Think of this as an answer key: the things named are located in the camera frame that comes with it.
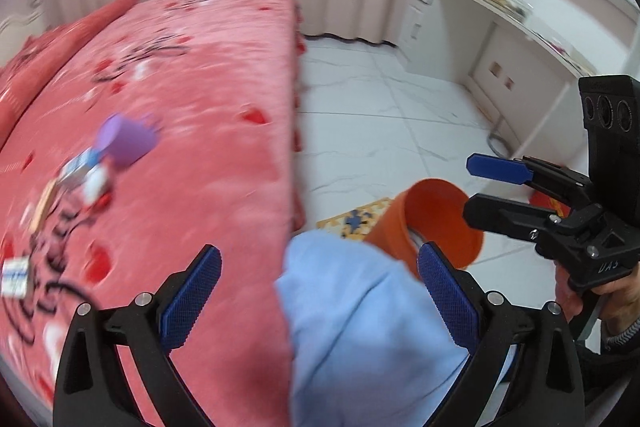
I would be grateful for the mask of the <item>white drawer cabinet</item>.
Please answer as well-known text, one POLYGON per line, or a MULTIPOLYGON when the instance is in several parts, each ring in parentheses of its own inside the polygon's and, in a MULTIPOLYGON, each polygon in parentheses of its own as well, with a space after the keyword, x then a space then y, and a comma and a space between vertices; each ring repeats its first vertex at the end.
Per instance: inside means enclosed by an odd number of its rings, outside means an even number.
POLYGON ((434 0, 407 0, 404 18, 400 26, 397 47, 402 60, 409 64, 413 51, 419 43, 420 31, 423 27, 424 16, 434 0))

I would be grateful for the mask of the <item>blue white nasal drops box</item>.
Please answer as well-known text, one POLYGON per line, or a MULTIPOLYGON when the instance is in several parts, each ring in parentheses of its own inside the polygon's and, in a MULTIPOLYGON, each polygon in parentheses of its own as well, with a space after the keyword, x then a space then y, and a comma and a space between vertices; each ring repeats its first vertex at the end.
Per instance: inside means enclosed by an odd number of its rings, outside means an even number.
POLYGON ((92 147, 86 148, 63 165, 58 174, 58 185, 73 191, 84 182, 88 172, 99 164, 101 154, 92 147))

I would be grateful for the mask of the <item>white blue medicine box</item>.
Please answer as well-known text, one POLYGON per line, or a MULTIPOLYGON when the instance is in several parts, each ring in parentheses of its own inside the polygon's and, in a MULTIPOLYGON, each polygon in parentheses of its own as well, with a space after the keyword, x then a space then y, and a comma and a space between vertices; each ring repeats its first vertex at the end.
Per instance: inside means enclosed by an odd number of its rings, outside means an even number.
POLYGON ((24 299, 32 289, 32 267, 29 257, 6 259, 1 269, 1 296, 24 299))

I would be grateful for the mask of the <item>pink heart bedspread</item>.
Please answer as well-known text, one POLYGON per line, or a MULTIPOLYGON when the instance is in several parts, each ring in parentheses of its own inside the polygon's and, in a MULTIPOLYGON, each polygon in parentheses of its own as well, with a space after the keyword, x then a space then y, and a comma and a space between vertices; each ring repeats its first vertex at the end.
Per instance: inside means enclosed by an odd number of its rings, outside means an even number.
POLYGON ((291 350, 274 283, 297 211, 298 25, 295 0, 139 0, 1 145, 1 256, 29 257, 34 280, 25 299, 2 300, 1 364, 40 423, 79 303, 126 305, 208 244, 221 278, 172 361, 216 425, 288 423, 291 350), (30 234, 47 182, 114 114, 149 121, 157 146, 112 168, 106 208, 63 191, 30 234))

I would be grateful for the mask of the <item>colourful floor mat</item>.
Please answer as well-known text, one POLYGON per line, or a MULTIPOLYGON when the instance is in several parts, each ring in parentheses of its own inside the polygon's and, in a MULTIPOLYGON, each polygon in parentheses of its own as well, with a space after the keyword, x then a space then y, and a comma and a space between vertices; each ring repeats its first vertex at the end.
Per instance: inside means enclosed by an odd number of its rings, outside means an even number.
POLYGON ((316 228, 340 236, 341 239, 363 241, 392 202, 393 199, 388 197, 369 202, 367 205, 318 221, 316 228))

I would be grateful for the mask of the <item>white plush toy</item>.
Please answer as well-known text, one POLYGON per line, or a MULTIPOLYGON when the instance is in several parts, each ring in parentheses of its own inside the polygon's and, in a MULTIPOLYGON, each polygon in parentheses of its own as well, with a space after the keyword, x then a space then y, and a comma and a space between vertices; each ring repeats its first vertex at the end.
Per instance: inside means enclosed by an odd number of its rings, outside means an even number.
POLYGON ((112 169, 107 165, 96 165, 81 185, 82 205, 87 210, 104 209, 111 204, 112 192, 112 169))

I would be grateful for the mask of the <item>purple ribbed plastic cup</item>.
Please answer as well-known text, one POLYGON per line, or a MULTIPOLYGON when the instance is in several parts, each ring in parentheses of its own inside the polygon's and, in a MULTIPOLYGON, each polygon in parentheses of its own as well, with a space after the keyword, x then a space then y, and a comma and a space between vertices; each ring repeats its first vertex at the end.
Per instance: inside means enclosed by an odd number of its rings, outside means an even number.
POLYGON ((102 124, 93 148, 116 168, 127 168, 157 146, 157 127, 144 119, 114 114, 102 124))

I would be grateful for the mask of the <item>light blue trouser leg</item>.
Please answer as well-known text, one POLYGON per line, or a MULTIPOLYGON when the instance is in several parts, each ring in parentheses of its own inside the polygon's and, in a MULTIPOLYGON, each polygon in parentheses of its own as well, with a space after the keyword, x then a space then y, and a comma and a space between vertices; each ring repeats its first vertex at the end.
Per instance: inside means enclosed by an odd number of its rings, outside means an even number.
POLYGON ((405 263, 368 243, 299 234, 276 287, 294 426, 422 426, 469 358, 405 263))

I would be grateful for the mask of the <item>orange trash bin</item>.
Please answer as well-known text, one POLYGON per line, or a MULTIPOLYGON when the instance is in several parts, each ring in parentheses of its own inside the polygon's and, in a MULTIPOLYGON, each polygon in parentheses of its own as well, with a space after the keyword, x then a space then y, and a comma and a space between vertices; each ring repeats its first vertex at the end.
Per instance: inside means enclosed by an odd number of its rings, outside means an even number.
POLYGON ((472 265, 483 248, 484 233, 463 219, 469 200, 461 188, 443 179, 424 179, 393 199, 364 240, 418 273, 413 236, 434 242, 456 269, 472 265))

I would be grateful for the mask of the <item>tan long slim box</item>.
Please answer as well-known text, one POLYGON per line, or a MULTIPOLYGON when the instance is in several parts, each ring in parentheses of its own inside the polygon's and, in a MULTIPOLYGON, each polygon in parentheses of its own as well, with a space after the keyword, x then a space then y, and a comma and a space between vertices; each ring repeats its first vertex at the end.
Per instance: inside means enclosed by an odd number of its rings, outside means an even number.
POLYGON ((42 230, 43 223, 46 222, 50 209, 56 199, 56 194, 58 194, 58 181, 52 179, 47 182, 42 190, 40 199, 32 214, 32 221, 29 223, 30 234, 37 234, 42 230))

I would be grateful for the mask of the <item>folded red quilt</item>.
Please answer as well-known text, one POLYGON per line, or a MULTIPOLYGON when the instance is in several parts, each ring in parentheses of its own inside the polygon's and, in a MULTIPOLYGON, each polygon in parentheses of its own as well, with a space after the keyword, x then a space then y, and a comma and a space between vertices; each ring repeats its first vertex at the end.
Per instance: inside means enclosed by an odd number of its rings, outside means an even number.
POLYGON ((47 83, 89 41, 139 0, 115 0, 76 22, 29 37, 1 69, 1 145, 47 83))

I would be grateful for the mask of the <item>white carved headboard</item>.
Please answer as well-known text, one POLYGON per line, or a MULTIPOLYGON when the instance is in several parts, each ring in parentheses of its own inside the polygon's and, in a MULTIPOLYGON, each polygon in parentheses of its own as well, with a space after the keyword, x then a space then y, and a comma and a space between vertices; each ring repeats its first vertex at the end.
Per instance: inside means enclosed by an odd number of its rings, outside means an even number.
POLYGON ((11 14, 0 25, 1 43, 21 46, 28 37, 37 37, 47 28, 42 0, 28 0, 27 14, 11 14))

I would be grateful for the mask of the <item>white desk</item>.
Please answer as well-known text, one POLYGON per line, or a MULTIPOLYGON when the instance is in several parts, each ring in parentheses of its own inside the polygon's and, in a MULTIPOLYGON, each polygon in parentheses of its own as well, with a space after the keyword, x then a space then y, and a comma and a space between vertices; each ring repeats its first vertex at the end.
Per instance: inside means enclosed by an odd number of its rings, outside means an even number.
POLYGON ((438 78, 459 81, 515 156, 568 164, 587 148, 578 72, 483 0, 433 0, 438 78))

